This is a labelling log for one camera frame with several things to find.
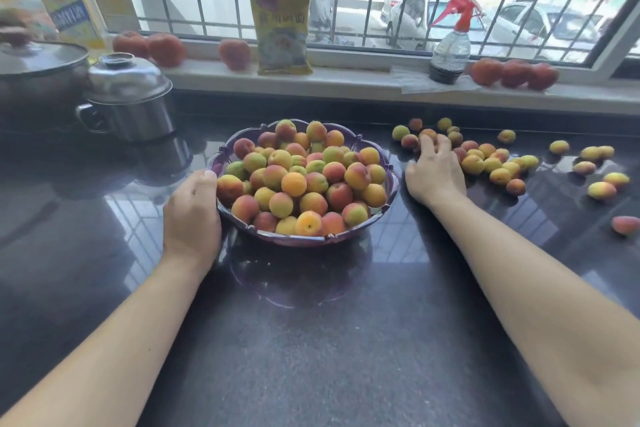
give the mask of bowl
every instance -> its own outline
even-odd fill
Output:
[[[308,122],[295,119],[292,119],[291,121],[296,125],[296,129],[298,131],[307,130]],[[275,131],[278,122],[279,121],[276,121],[268,125],[262,124],[259,128],[245,128],[244,130],[237,132],[225,143],[224,146],[220,147],[218,153],[214,154],[211,157],[209,163],[207,164],[207,169],[211,169],[216,173],[217,176],[221,176],[222,174],[224,174],[228,164],[239,160],[234,154],[234,144],[236,143],[236,140],[249,139],[252,142],[257,142],[258,137],[262,132]],[[220,202],[220,200],[218,200],[218,210],[220,211],[220,214],[222,216],[225,216],[229,221],[236,225],[238,229],[246,232],[247,234],[258,237],[270,243],[275,243],[277,245],[297,247],[322,246],[332,243],[340,243],[350,238],[359,236],[365,229],[382,218],[382,215],[386,213],[390,208],[391,203],[396,197],[399,187],[398,178],[395,172],[393,172],[393,165],[389,164],[388,158],[385,156],[380,146],[373,142],[369,142],[368,140],[363,140],[362,135],[356,135],[348,128],[336,123],[325,123],[324,126],[326,127],[327,131],[340,130],[342,132],[342,135],[344,135],[344,145],[349,147],[353,151],[360,151],[365,147],[373,147],[378,150],[378,153],[380,154],[380,165],[387,173],[385,183],[383,184],[385,190],[387,191],[387,202],[383,204],[383,206],[379,209],[373,208],[371,211],[371,218],[366,220],[364,223],[360,223],[357,227],[353,227],[337,235],[327,235],[326,237],[301,237],[280,235],[277,233],[269,233],[263,232],[262,230],[257,230],[253,225],[247,225],[243,221],[238,220],[238,218],[231,214],[231,210],[224,206]]]

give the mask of bowl of apricots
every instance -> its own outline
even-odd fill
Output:
[[[399,187],[382,149],[335,123],[280,120],[236,133],[209,161],[218,210],[237,228],[283,246],[359,235]]]

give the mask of forearm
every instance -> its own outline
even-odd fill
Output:
[[[0,427],[133,427],[200,283],[162,265]]]
[[[565,420],[635,420],[628,388],[640,387],[638,320],[466,197],[432,211]]]

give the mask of person's right arm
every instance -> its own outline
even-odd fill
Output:
[[[571,427],[640,425],[640,321],[473,204],[451,142],[428,137],[410,194],[460,248],[511,340]]]

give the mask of cup handle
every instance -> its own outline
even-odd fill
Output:
[[[87,123],[84,121],[83,114],[89,111],[91,111],[93,115],[95,115],[95,123]],[[106,125],[106,122],[104,118],[95,110],[95,108],[93,108],[93,105],[91,103],[83,103],[82,105],[78,105],[76,107],[76,118],[78,119],[78,122],[80,122],[80,124],[82,124],[82,126],[91,133],[109,133],[108,130],[99,128],[100,126]]]

